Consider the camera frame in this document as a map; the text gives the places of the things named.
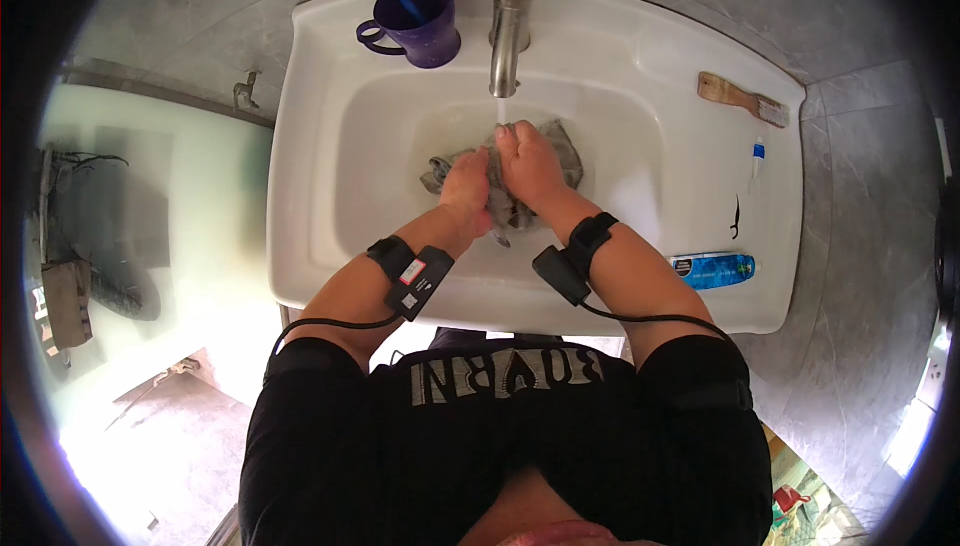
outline sink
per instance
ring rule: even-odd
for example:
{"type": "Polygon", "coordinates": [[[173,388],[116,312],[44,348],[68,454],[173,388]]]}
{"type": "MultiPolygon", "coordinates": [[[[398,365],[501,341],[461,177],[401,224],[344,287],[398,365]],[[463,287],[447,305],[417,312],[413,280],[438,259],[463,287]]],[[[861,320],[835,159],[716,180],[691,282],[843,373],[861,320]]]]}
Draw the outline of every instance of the sink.
{"type": "MultiPolygon", "coordinates": [[[[374,0],[314,0],[294,10],[268,187],[270,288],[303,307],[356,254],[429,210],[420,175],[431,156],[483,143],[498,119],[487,91],[491,0],[456,0],[458,56],[425,71],[357,44],[374,0]]],[[[701,292],[729,332],[775,331],[797,263],[803,183],[797,111],[804,90],[749,49],[641,0],[535,0],[507,120],[559,118],[580,153],[579,191],[665,256],[751,254],[747,282],[701,292]],[[782,102],[786,129],[702,100],[710,71],[782,102]],[[767,160],[750,185],[753,144],[767,160]],[[739,235],[732,239],[739,203],[739,235]]],[[[537,277],[556,243],[537,228],[474,242],[419,320],[553,335],[621,335],[573,309],[537,277]]]]}

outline letters on shirt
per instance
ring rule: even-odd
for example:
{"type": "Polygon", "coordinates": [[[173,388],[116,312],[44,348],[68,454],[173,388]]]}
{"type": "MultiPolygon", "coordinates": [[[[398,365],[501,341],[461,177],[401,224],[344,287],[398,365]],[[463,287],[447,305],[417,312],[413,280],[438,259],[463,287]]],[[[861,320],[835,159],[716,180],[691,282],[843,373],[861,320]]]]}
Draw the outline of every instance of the letters on shirt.
{"type": "Polygon", "coordinates": [[[490,392],[510,398],[522,389],[604,381],[597,353],[586,348],[507,348],[479,356],[455,356],[410,367],[412,404],[446,404],[490,392]]]}

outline wooden brush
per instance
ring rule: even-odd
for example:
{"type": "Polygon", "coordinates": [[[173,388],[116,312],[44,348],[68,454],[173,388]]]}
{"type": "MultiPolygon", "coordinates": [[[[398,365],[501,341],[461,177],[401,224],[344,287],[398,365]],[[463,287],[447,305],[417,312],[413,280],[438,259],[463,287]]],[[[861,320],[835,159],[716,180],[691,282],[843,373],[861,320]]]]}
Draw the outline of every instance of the wooden brush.
{"type": "Polygon", "coordinates": [[[781,129],[786,127],[788,116],[785,106],[767,96],[748,94],[713,73],[700,72],[700,78],[697,80],[697,95],[711,102],[746,108],[751,115],[774,127],[781,129]]]}

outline cup handle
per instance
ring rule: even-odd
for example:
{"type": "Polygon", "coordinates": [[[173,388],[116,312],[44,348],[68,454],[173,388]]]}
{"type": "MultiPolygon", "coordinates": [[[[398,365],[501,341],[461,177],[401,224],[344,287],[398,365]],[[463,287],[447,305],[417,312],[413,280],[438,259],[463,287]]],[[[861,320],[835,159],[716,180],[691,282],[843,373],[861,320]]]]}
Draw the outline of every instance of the cup handle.
{"type": "Polygon", "coordinates": [[[403,56],[407,53],[407,50],[403,48],[387,48],[386,46],[378,46],[374,43],[383,39],[383,36],[383,28],[377,23],[377,21],[364,21],[363,23],[357,25],[357,42],[360,42],[366,46],[366,49],[370,50],[371,52],[376,52],[377,54],[387,54],[388,56],[403,56]],[[365,33],[371,29],[376,29],[376,33],[365,35],[365,33]]]}

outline forearm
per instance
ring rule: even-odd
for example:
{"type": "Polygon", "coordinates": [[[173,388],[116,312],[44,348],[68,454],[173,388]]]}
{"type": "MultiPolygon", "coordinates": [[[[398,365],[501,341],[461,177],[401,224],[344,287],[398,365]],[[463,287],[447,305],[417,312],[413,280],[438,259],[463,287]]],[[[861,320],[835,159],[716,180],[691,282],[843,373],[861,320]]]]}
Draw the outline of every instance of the forearm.
{"type": "MultiPolygon", "coordinates": [[[[464,219],[440,205],[418,216],[394,232],[416,253],[432,245],[460,258],[474,241],[464,219]]],[[[394,311],[383,303],[390,280],[380,265],[366,254],[355,257],[337,271],[303,309],[301,318],[334,318],[354,323],[372,323],[391,316],[394,311]]],[[[402,324],[402,319],[379,329],[344,329],[330,325],[303,325],[295,328],[287,340],[320,337],[344,348],[367,370],[370,357],[383,340],[402,324]]]]}
{"type": "MultiPolygon", "coordinates": [[[[573,190],[555,194],[549,205],[537,211],[566,246],[570,232],[601,209],[573,190]]],[[[596,251],[590,264],[590,284],[611,312],[630,316],[688,314],[712,321],[699,294],[677,276],[660,252],[623,223],[609,229],[611,238],[596,251]]],[[[633,361],[643,361],[661,344],[674,337],[713,335],[690,323],[624,323],[633,361]]]]}

